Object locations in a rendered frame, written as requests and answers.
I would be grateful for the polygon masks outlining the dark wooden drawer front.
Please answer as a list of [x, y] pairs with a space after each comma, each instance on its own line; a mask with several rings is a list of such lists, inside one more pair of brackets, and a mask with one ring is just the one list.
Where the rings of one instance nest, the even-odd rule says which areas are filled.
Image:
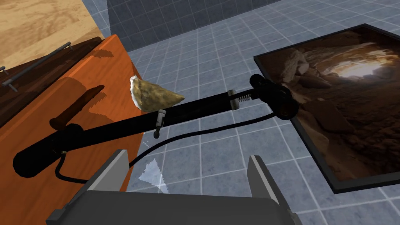
[[38, 59], [23, 63], [13, 68], [5, 68], [8, 75], [0, 73], [0, 128], [16, 116], [38, 95], [63, 76], [69, 69], [83, 59], [88, 53], [102, 42], [95, 37], [61, 50], [36, 68], [12, 82], [18, 90], [13, 91], [9, 86], [3, 87], [2, 82], [16, 75], [24, 68], [35, 63]]

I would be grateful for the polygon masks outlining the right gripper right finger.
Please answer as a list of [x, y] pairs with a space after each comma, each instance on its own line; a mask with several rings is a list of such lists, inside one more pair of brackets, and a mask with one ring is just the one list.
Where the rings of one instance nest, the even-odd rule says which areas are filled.
[[247, 177], [252, 197], [268, 198], [280, 204], [279, 188], [260, 156], [249, 156]]

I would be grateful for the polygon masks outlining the black framed cave picture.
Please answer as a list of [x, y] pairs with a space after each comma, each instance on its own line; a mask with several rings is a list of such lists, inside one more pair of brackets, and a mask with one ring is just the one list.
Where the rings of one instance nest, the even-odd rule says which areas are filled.
[[256, 55], [334, 193], [400, 184], [400, 35], [362, 24]]

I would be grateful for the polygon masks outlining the brown wooden stick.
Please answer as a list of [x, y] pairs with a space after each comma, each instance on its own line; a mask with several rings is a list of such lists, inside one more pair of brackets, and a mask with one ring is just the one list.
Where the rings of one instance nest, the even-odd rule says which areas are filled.
[[74, 101], [66, 110], [64, 110], [60, 115], [50, 119], [50, 126], [56, 130], [64, 130], [70, 120], [76, 116], [86, 104], [93, 99], [98, 93], [104, 89], [104, 85], [98, 85], [92, 89], [87, 90], [82, 94], [76, 101]]

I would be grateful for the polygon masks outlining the tan bread wedge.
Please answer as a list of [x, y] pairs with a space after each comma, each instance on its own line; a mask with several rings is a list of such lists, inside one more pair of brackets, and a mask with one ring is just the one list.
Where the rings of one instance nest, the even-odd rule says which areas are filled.
[[130, 92], [134, 105], [148, 113], [173, 107], [185, 99], [178, 93], [141, 80], [136, 75], [130, 78]]

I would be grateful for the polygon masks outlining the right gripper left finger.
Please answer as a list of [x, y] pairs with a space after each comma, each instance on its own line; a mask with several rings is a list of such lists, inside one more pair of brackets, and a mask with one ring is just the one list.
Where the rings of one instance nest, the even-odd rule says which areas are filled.
[[119, 191], [129, 170], [127, 150], [118, 149], [82, 187], [83, 191]]

